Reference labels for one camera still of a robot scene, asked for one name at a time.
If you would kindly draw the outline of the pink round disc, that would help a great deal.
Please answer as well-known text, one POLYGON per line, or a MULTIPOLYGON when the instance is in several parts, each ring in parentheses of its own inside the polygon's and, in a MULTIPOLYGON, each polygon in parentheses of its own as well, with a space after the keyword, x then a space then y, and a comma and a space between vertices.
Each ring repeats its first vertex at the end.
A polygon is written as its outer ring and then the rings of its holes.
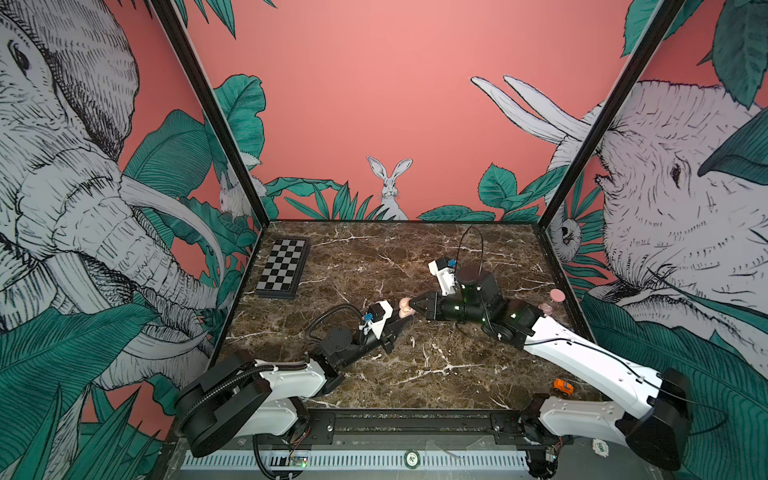
POLYGON ((400 319, 405 319, 407 317, 412 316, 415 314, 416 311, 411 307, 410 305, 410 298, 402 298, 399 301, 399 309, 398 309, 398 316, 400 319))

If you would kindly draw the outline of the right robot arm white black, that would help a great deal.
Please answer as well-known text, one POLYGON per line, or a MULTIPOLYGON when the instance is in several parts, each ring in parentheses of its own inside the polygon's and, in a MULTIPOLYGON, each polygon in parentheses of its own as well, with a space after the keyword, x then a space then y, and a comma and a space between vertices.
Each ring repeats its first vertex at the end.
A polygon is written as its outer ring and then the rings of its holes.
POLYGON ((682 372, 633 363, 565 328, 543 309, 505 298, 481 261, 443 257, 429 270, 438 290, 401 299, 402 317, 419 313, 430 321, 476 323, 489 338, 547 360, 606 395, 604 402, 574 403, 538 397, 519 419, 531 442, 593 436, 624 445, 660 469, 682 468, 699 405, 682 372))

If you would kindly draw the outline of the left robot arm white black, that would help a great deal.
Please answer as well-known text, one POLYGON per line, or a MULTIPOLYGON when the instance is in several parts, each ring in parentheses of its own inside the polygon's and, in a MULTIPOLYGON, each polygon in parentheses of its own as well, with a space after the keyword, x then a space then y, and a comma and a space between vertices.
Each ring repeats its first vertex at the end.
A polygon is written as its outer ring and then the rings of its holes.
POLYGON ((236 437, 301 436, 310 427, 304 399, 326 395, 344 371, 369 352, 390 353, 415 312, 403 298, 369 306, 354 331, 339 327, 296 362, 258 360, 240 350, 184 387, 175 401, 175 433, 204 457, 236 437))

